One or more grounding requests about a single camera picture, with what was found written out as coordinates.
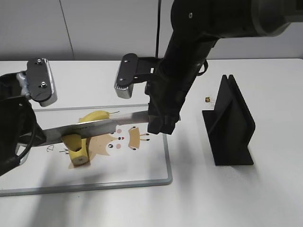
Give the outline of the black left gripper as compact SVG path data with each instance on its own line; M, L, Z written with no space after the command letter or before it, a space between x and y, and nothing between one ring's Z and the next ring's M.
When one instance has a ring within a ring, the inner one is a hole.
M20 94L17 73L0 77L0 174L20 165L34 145L45 142L29 100Z

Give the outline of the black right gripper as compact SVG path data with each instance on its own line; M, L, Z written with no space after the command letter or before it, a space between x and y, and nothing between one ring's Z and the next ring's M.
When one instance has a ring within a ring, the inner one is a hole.
M175 129L180 110L196 77L208 69L205 60L199 63L177 63L162 60L155 80L147 82L145 93L150 97L147 131L169 134Z

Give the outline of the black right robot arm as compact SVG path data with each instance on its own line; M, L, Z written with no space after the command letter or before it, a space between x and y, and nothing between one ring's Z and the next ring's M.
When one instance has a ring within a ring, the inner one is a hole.
M150 97L148 132L174 131L186 96L219 40L274 37L302 20L300 0L174 1L170 13L173 32L145 90Z

